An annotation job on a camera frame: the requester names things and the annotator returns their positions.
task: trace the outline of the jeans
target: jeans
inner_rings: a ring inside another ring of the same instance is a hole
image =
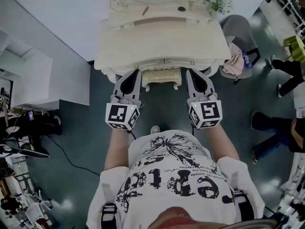
[[[291,119],[277,117],[270,118],[261,112],[255,113],[252,118],[252,128],[259,131],[275,133],[274,136],[253,148],[257,161],[277,149],[280,144],[286,147],[289,146],[291,122]]]
[[[280,60],[273,60],[272,65],[275,69],[281,70],[293,76],[290,78],[286,83],[282,85],[280,88],[280,95],[284,96],[293,89],[295,89],[299,84],[304,82],[302,72],[301,72],[301,64],[297,61],[280,61]]]

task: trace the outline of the cord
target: cord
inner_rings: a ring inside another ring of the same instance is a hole
[[[132,131],[127,131],[129,134],[131,134],[133,136],[133,138],[136,140],[137,138],[135,137],[135,135],[132,133]]]
[[[191,126],[192,126],[192,135],[195,136],[195,135],[194,135],[194,129],[195,129],[196,127],[195,127],[195,125],[194,125],[193,123],[191,123]]]
[[[100,176],[99,174],[97,174],[96,172],[94,172],[94,171],[92,171],[92,170],[90,170],[90,169],[87,169],[87,168],[84,168],[84,167],[80,167],[80,166],[74,165],[74,164],[69,160],[69,158],[68,158],[68,156],[67,156],[65,150],[64,150],[58,143],[56,143],[50,136],[47,135],[47,137],[48,137],[57,147],[59,147],[59,148],[63,151],[63,153],[64,153],[65,156],[66,156],[66,159],[69,161],[69,163],[70,163],[73,167],[79,168],[79,169],[83,169],[83,170],[87,170],[87,171],[89,171],[89,172],[91,172],[91,173],[93,173],[93,174],[95,174],[95,175],[97,175],[97,176]]]

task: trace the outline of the gray chair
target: gray chair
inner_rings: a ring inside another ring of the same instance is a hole
[[[241,50],[245,51],[250,58],[254,67],[256,62],[261,58],[256,43],[252,37],[251,27],[248,20],[241,15],[230,15],[220,23],[227,44],[233,42]],[[244,68],[242,73],[238,76],[225,73],[223,67],[219,67],[219,72],[222,76],[235,79],[234,84],[239,82],[240,79],[252,76],[253,69]]]

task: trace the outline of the white t-shirt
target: white t-shirt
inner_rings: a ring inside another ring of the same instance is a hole
[[[148,228],[171,207],[184,208],[198,221],[236,223],[232,190],[237,189],[247,195],[254,217],[263,215],[264,202],[247,165],[229,157],[216,164],[190,133],[171,130],[140,137],[130,145],[129,162],[130,168],[101,173],[89,208],[89,229],[101,228],[103,184],[109,184],[116,195],[123,229]]]

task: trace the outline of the hand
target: hand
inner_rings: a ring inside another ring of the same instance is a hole
[[[296,119],[294,119],[294,120],[291,122],[291,134],[292,134],[293,132],[296,132],[296,131],[295,131],[295,126],[296,126]]]
[[[296,119],[293,120],[291,123],[291,135],[295,139],[296,143],[299,145],[301,149],[303,149],[303,144],[304,144],[304,138],[302,138],[295,130],[296,126]]]

